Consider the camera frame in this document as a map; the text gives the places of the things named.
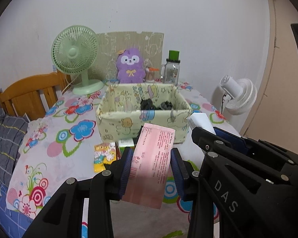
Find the cartoon printed cardboard sheet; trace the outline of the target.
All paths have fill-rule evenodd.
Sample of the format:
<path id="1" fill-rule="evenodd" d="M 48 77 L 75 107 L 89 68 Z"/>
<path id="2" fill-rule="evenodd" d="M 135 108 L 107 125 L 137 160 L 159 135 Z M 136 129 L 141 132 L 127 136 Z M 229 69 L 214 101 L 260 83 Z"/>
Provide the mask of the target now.
<path id="1" fill-rule="evenodd" d="M 119 52 L 128 48 L 139 49 L 144 66 L 160 68 L 164 34 L 158 32 L 108 32 L 98 33 L 100 49 L 88 77 L 113 80 L 117 77 L 116 60 Z"/>

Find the cream cartoon fabric storage box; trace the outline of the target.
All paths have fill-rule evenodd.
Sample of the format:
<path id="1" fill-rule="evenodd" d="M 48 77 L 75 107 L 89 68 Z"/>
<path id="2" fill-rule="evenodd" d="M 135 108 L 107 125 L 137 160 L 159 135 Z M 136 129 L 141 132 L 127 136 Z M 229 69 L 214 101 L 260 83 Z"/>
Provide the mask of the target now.
<path id="1" fill-rule="evenodd" d="M 142 99 L 154 104 L 169 101 L 172 110 L 141 110 Z M 111 84 L 97 110 L 96 120 L 103 141 L 135 138 L 145 123 L 175 130 L 175 143 L 183 143 L 188 133 L 187 118 L 193 109 L 172 84 Z"/>

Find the green desk fan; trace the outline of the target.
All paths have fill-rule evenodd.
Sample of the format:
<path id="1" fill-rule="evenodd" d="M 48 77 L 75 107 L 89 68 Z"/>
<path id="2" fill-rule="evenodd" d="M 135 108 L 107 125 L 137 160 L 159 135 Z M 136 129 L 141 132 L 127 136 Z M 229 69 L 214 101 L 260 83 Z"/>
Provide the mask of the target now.
<path id="1" fill-rule="evenodd" d="M 73 88 L 75 95 L 87 95 L 104 87 L 101 80 L 88 77 L 88 70 L 95 64 L 99 48 L 96 33 L 82 25 L 67 27 L 53 41 L 51 58 L 57 70 L 66 75 L 81 76 L 81 82 Z"/>

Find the green tissue pack black band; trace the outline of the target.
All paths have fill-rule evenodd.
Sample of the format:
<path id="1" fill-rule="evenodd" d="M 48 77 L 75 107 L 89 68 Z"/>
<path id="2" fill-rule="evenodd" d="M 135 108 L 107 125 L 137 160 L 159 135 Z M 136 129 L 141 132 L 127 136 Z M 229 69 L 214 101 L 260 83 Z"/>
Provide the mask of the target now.
<path id="1" fill-rule="evenodd" d="M 119 160 L 122 157 L 126 147 L 130 147 L 132 149 L 135 148 L 135 143 L 133 139 L 122 139 L 115 143 L 116 145 L 116 155 L 117 159 Z"/>

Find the pink printed packet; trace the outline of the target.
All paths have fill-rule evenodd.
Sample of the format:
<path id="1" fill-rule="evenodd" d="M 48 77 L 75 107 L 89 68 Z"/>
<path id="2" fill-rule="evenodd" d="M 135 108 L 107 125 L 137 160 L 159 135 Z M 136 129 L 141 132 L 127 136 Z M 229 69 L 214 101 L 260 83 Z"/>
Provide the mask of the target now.
<path id="1" fill-rule="evenodd" d="M 150 208 L 161 208 L 174 137 L 174 129 L 144 124 L 133 152 L 122 200 Z"/>

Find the blue bed sheet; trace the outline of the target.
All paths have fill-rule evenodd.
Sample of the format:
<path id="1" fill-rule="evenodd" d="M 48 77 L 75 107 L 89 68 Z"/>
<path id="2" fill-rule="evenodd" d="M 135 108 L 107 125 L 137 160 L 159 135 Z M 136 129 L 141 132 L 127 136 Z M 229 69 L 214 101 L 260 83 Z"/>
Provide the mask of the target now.
<path id="1" fill-rule="evenodd" d="M 8 188 L 0 183 L 0 226 L 8 237 L 22 237 L 33 220 L 22 213 L 7 209 Z"/>

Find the white floor fan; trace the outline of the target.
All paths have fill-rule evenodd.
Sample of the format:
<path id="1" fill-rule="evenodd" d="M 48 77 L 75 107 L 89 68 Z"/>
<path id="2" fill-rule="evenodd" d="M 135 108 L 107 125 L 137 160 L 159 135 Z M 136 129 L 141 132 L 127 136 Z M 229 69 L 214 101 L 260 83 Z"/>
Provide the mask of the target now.
<path id="1" fill-rule="evenodd" d="M 211 101 L 221 112 L 238 116 L 250 112 L 257 98 L 257 88 L 250 79 L 235 80 L 225 75 L 216 86 Z"/>

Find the wooden bed headboard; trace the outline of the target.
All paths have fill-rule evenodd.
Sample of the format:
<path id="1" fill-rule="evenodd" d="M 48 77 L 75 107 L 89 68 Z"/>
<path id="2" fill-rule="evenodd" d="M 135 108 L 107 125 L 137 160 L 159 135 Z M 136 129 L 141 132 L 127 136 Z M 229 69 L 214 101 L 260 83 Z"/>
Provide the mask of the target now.
<path id="1" fill-rule="evenodd" d="M 37 120 L 46 114 L 40 92 L 48 108 L 57 102 L 56 88 L 66 90 L 71 77 L 59 71 L 23 78 L 0 91 L 0 108 L 10 116 L 27 114 L 30 120 Z"/>

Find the glass jar green lid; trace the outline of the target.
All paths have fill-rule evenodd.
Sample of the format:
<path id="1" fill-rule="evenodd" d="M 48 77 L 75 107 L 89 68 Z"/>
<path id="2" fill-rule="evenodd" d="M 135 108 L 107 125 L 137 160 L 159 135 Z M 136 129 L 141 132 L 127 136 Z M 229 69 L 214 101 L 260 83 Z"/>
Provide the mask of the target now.
<path id="1" fill-rule="evenodd" d="M 179 55 L 179 51 L 169 51 L 166 64 L 162 65 L 160 68 L 160 74 L 163 83 L 177 86 L 180 72 Z"/>

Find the yellow cartoon tissue pack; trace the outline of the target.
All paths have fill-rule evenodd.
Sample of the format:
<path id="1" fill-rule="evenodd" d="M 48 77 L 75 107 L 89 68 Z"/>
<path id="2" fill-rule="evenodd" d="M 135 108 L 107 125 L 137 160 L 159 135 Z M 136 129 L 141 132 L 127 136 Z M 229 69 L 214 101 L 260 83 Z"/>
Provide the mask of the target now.
<path id="1" fill-rule="evenodd" d="M 117 160 L 116 144 L 114 142 L 104 142 L 94 145 L 94 173 L 105 170 L 105 165 L 111 165 Z"/>

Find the grey plaid pillow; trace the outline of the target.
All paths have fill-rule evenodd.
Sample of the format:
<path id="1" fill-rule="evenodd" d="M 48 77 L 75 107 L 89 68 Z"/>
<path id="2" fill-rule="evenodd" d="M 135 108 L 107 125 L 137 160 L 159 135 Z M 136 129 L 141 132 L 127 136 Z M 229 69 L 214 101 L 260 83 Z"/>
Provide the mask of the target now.
<path id="1" fill-rule="evenodd" d="M 19 147 L 27 132 L 26 118 L 12 117 L 0 108 L 0 182 L 8 186 L 19 159 Z"/>

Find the black soft cloth bundle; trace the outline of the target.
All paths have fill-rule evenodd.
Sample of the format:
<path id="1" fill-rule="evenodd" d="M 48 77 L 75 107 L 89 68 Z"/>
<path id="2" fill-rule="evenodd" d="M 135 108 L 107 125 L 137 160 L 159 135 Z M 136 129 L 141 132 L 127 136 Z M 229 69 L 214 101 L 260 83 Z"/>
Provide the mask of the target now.
<path id="1" fill-rule="evenodd" d="M 162 102 L 160 104 L 154 104 L 152 99 L 142 99 L 140 103 L 140 109 L 143 110 L 172 110 L 173 104 L 169 101 Z"/>

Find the purple plush toy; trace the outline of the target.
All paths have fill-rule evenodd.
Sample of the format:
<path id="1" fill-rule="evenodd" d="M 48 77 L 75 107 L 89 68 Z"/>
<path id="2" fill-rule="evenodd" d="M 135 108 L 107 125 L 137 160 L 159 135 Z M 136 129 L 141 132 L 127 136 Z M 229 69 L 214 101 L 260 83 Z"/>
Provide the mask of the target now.
<path id="1" fill-rule="evenodd" d="M 117 79 L 120 83 L 143 83 L 145 79 L 144 60 L 139 49 L 129 48 L 116 61 Z"/>

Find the cotton swab jar orange lid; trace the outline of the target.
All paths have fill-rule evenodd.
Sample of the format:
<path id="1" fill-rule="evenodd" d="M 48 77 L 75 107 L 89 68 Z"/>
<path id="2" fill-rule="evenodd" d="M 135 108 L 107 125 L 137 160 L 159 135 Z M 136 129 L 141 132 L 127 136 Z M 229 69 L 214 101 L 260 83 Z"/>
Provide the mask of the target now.
<path id="1" fill-rule="evenodd" d="M 160 77 L 160 70 L 154 67 L 145 68 L 145 82 L 155 82 Z"/>

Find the white foam sponge block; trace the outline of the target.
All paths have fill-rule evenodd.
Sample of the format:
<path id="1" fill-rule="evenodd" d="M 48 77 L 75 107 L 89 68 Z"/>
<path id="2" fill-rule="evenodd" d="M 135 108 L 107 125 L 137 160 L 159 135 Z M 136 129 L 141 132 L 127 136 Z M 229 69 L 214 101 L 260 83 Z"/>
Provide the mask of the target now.
<path id="1" fill-rule="evenodd" d="M 208 116 L 205 113 L 193 113 L 190 117 L 187 118 L 187 123 L 191 130 L 196 127 L 200 127 L 216 135 L 213 125 L 211 124 Z"/>

